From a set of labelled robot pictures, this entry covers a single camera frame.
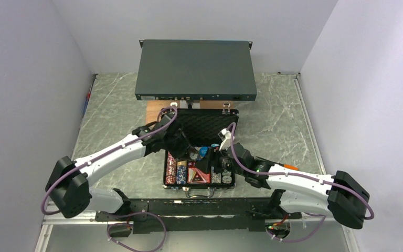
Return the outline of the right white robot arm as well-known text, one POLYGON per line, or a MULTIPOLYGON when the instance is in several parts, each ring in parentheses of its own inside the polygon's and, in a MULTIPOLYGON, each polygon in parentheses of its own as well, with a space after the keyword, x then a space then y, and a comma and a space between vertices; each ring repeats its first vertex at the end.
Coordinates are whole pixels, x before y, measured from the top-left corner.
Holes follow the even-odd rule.
POLYGON ((347 172, 312 174, 286 164, 252 156, 241 144, 227 149, 209 147, 195 163, 204 173, 227 171, 242 176, 255 188, 275 193, 268 204, 271 216, 304 212, 333 217, 352 229, 362 229, 364 221, 375 217, 370 194, 347 172))

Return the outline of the red triangle card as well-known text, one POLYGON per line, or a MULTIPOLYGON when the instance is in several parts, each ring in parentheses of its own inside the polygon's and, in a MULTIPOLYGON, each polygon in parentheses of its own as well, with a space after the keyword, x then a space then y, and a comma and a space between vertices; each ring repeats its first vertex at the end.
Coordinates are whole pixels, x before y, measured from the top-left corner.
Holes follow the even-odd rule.
POLYGON ((188 183, 190 183, 190 184, 206 183, 206 180, 198 170, 189 169, 188 170, 188 183))

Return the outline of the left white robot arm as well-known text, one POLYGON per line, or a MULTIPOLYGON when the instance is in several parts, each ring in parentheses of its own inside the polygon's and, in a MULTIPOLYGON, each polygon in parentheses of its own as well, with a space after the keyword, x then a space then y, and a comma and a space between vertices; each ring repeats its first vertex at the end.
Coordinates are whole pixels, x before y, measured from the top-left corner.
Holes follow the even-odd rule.
POLYGON ((191 144, 176 118, 175 114, 166 114, 94 154, 76 160, 68 156, 60 158, 47 182, 42 212, 73 218, 90 210, 109 213, 118 221, 126 219, 130 202, 124 193, 116 188, 93 188, 93 185, 119 167, 160 150, 176 158, 188 155, 191 144))

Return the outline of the blue dealer button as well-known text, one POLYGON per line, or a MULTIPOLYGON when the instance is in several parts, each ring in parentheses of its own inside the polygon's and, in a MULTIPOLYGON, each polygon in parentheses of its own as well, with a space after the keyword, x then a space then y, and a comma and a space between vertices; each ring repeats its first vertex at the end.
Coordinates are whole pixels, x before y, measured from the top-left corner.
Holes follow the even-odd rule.
POLYGON ((199 151, 198 151, 198 159, 201 160, 205 157, 206 153, 208 151, 208 147, 207 146, 202 146, 200 147, 199 151))

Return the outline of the white poker chip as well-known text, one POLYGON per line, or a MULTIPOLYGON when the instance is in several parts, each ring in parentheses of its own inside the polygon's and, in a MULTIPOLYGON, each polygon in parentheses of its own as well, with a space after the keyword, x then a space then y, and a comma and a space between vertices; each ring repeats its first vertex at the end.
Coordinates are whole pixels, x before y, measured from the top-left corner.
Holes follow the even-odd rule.
POLYGON ((221 181, 223 184, 231 184, 232 183, 232 177, 231 176, 223 176, 221 178, 221 181))

